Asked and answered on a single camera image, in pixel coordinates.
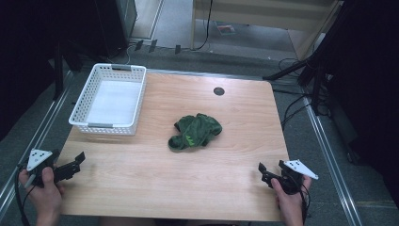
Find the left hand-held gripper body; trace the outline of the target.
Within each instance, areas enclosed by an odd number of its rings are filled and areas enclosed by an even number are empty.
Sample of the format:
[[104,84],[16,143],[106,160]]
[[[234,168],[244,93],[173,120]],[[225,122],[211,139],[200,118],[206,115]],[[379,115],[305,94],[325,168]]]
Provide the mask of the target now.
[[29,188],[31,186],[43,187],[42,171],[47,167],[53,170],[54,183],[65,180],[65,176],[62,174],[62,168],[55,166],[59,156],[60,150],[58,149],[52,151],[32,149],[28,156],[27,163],[24,165],[24,169],[28,172],[28,179],[24,184],[24,188]]

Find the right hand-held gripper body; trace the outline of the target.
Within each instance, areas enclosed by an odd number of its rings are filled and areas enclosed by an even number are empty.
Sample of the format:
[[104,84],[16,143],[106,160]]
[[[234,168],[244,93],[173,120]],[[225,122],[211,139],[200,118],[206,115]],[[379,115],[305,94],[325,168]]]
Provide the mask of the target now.
[[301,191],[303,185],[303,176],[306,175],[314,180],[318,180],[319,176],[303,164],[299,159],[279,161],[281,175],[270,173],[271,178],[277,179],[288,195],[294,195]]

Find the green cloth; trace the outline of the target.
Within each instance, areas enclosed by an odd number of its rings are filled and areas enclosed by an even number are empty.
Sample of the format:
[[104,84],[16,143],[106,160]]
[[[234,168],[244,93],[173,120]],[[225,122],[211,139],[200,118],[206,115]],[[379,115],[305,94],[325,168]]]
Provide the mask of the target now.
[[223,128],[213,117],[198,113],[196,116],[187,115],[174,123],[179,135],[168,140],[168,147],[172,151],[181,152],[187,148],[205,147]]

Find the white plastic basket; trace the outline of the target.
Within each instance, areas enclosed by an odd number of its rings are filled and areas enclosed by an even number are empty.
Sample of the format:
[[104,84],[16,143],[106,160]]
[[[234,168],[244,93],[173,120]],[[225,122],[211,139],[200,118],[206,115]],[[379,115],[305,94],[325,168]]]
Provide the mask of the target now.
[[146,72],[143,66],[95,64],[69,124],[81,133],[133,136],[144,99]]

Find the person's right hand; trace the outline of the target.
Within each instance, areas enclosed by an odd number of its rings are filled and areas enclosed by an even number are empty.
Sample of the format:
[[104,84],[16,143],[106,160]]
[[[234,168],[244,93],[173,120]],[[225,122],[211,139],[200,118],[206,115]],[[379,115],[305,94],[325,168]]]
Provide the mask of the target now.
[[276,202],[279,206],[281,220],[283,222],[286,218],[299,218],[303,220],[304,201],[305,197],[309,194],[311,178],[306,175],[303,176],[301,192],[295,195],[286,194],[277,179],[272,179],[271,182],[276,193]]

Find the person's left hand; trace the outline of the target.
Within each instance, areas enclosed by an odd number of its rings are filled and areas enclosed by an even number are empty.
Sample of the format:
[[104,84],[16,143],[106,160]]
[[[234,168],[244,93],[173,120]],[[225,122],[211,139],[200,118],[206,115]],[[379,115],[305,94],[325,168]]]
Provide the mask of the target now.
[[26,188],[29,192],[28,199],[33,203],[38,216],[58,216],[60,218],[62,195],[65,191],[61,185],[54,183],[54,173],[49,167],[42,171],[44,186]]

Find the black tripod stand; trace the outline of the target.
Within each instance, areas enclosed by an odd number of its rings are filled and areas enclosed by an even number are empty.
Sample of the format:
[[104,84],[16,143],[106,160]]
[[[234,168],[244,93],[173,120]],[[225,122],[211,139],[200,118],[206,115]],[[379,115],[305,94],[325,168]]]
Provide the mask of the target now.
[[310,56],[299,60],[296,64],[272,75],[264,76],[265,81],[275,81],[289,73],[299,69],[302,70],[297,78],[297,84],[305,88],[312,82],[311,90],[311,109],[319,114],[318,106],[320,104],[319,94],[322,86],[322,80],[327,72],[327,64],[333,56],[334,49],[339,45],[339,37],[343,34],[345,25],[349,22],[349,17],[353,11],[357,0],[343,0],[341,9],[337,18],[331,25],[325,37],[321,40],[318,47]]

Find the black curtain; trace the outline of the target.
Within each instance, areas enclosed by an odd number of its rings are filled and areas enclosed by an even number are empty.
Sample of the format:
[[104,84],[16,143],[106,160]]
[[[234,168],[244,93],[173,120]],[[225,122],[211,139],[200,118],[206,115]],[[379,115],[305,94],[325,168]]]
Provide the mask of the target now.
[[399,0],[343,0],[327,37],[327,87],[356,131],[349,150],[399,207]]
[[85,0],[0,0],[0,141],[57,80],[49,60],[75,66],[88,48],[72,36]]

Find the dark cabinet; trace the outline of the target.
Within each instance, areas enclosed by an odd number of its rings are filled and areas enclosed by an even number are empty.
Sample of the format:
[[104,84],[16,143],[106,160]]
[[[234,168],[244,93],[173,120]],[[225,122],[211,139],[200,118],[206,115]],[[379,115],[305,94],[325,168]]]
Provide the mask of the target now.
[[135,0],[94,0],[104,55],[113,57],[127,48],[137,18]]

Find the red book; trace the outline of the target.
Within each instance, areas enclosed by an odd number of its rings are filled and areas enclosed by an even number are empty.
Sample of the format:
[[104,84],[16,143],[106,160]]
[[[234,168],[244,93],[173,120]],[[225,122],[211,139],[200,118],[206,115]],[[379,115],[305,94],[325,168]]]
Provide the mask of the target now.
[[218,32],[222,36],[234,35],[235,34],[235,29],[234,29],[234,27],[231,24],[215,22],[215,26],[216,26]]

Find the light wooden furniture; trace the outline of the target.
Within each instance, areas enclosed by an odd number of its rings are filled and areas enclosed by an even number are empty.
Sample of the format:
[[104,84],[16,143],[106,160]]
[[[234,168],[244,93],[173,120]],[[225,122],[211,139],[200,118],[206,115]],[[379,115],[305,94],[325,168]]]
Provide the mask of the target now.
[[253,24],[286,29],[296,56],[305,59],[320,34],[328,31],[342,0],[192,0],[190,47],[194,48],[196,20]]

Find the aluminium floor rail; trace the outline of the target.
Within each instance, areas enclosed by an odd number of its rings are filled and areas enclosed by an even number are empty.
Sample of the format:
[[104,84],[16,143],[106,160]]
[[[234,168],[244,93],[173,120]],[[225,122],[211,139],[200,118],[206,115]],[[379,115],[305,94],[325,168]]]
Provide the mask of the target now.
[[26,160],[33,148],[40,148],[50,133],[66,98],[75,72],[68,70],[64,77],[64,89],[54,100],[51,85],[23,114],[8,135],[0,141],[0,225],[8,216],[19,220],[18,206],[14,204],[15,176],[18,165]]
[[309,99],[305,98],[303,103],[306,107],[307,114],[311,121],[313,131],[317,137],[321,152],[325,158],[332,183],[334,184],[348,224],[349,226],[363,226],[358,208],[355,205],[351,192],[343,178],[343,174],[341,173],[331,145],[328,141],[324,127],[319,117],[313,112]]

